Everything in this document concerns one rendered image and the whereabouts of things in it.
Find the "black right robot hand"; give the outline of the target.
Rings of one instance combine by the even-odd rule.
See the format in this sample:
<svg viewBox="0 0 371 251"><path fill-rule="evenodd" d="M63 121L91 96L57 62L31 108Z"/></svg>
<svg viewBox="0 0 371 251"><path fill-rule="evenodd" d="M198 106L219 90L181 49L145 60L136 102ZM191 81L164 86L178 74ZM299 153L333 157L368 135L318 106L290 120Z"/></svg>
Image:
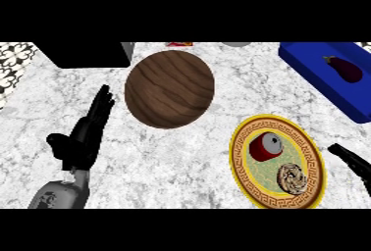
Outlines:
<svg viewBox="0 0 371 251"><path fill-rule="evenodd" d="M371 196L371 164L337 143L329 147L329 151L340 157L355 174L361 177L368 195Z"/></svg>

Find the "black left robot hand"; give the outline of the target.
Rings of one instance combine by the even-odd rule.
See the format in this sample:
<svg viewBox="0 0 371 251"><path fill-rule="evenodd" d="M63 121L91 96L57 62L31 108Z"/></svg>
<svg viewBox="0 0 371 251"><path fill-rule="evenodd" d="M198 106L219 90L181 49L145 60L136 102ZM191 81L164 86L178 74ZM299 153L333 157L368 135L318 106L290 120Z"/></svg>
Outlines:
<svg viewBox="0 0 371 251"><path fill-rule="evenodd" d="M104 85L95 97L89 113L74 125L70 135L52 133L46 137L54 157L63 161L64 171L88 171L97 163L104 130L114 105L111 97L110 87Z"/></svg>

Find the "brown swirl cupcake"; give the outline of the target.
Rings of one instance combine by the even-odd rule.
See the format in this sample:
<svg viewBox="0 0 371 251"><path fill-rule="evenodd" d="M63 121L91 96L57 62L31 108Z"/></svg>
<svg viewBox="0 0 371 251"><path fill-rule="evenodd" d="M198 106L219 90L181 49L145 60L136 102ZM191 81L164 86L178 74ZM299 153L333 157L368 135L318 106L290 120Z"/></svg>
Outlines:
<svg viewBox="0 0 371 251"><path fill-rule="evenodd" d="M277 183L281 190L292 195L300 195L306 192L308 177L296 164L287 163L280 167Z"/></svg>

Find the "yellow patterned plate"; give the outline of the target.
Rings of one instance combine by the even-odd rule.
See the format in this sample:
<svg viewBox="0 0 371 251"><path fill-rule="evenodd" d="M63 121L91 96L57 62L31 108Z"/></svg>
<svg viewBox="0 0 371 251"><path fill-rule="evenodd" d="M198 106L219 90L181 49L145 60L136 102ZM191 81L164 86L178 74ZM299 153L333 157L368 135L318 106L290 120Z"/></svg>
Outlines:
<svg viewBox="0 0 371 251"><path fill-rule="evenodd" d="M250 143L265 132L283 141L283 153L259 162L250 155ZM286 193L277 183L280 167L296 164L308 177L308 189L300 195ZM230 142L230 165L237 184L252 202L268 209L315 208L327 189L326 161L315 141L302 127L286 118L264 114L238 125Z"/></svg>

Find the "brown wooden bowl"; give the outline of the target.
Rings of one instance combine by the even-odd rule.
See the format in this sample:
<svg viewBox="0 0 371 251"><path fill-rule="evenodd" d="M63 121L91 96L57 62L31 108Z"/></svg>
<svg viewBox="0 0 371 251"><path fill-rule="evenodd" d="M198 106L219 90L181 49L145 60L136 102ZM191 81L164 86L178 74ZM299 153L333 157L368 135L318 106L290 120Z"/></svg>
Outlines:
<svg viewBox="0 0 371 251"><path fill-rule="evenodd" d="M148 56L125 84L125 102L139 122L178 128L204 114L215 96L215 77L203 60L179 50Z"/></svg>

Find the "red can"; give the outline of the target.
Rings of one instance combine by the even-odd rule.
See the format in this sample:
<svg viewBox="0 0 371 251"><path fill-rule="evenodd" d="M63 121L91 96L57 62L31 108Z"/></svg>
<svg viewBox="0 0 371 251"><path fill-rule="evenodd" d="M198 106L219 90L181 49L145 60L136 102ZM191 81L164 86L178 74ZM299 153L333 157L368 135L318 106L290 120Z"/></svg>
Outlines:
<svg viewBox="0 0 371 251"><path fill-rule="evenodd" d="M250 143L250 155L259 161L265 162L283 153L284 145L280 136L268 131Z"/></svg>

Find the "black appliance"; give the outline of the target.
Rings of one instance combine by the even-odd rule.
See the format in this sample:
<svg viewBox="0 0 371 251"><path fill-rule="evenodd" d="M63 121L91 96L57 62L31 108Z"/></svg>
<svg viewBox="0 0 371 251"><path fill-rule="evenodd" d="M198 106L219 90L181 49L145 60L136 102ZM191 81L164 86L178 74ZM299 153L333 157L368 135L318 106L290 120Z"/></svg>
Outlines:
<svg viewBox="0 0 371 251"><path fill-rule="evenodd" d="M128 68L133 42L36 42L36 47L61 69Z"/></svg>

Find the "blue tray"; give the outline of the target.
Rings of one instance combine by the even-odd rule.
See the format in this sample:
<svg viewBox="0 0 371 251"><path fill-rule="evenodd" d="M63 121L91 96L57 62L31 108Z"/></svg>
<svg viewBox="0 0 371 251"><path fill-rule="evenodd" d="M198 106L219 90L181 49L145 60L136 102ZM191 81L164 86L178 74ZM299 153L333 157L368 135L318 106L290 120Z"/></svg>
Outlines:
<svg viewBox="0 0 371 251"><path fill-rule="evenodd" d="M281 42L278 56L349 118L371 122L371 53L355 42ZM363 79L343 80L326 57L337 56L363 71Z"/></svg>

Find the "dark purple eggplant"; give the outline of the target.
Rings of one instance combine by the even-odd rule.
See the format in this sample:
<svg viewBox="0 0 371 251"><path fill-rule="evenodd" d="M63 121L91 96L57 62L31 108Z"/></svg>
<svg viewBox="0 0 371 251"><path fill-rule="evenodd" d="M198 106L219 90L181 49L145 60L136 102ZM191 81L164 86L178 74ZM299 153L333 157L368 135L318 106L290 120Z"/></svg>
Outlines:
<svg viewBox="0 0 371 251"><path fill-rule="evenodd" d="M355 83L363 79L363 70L349 61L336 56L326 57L326 61L346 82Z"/></svg>

